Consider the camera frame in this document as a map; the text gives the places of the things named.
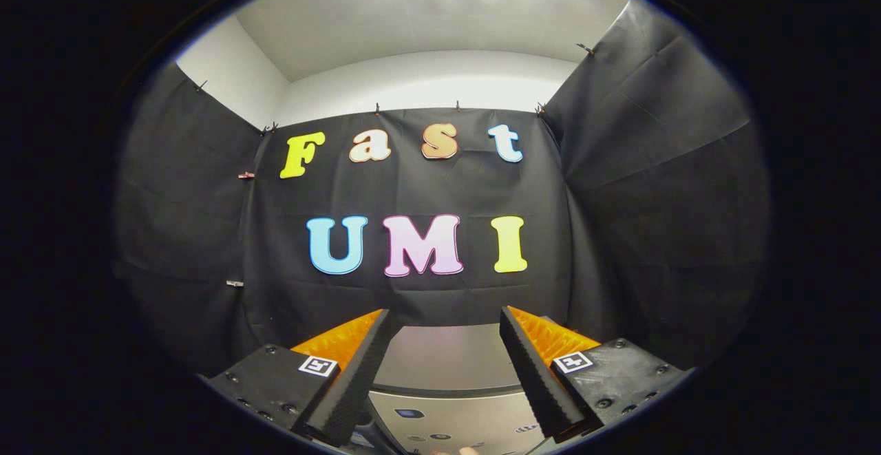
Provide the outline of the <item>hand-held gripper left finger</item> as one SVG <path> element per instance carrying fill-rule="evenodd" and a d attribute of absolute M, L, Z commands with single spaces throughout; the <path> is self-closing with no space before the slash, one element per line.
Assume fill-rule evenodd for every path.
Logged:
<path fill-rule="evenodd" d="M 331 447 L 349 442 L 391 342 L 376 310 L 296 346 L 265 344 L 201 382 L 276 430 Z"/>

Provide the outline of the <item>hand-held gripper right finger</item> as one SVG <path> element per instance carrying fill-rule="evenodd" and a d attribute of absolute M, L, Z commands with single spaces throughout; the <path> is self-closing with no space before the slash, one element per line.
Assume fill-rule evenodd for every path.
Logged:
<path fill-rule="evenodd" d="M 513 306 L 498 334 L 542 435 L 567 442 L 610 429 L 692 376 L 630 340 L 603 344 Z"/>

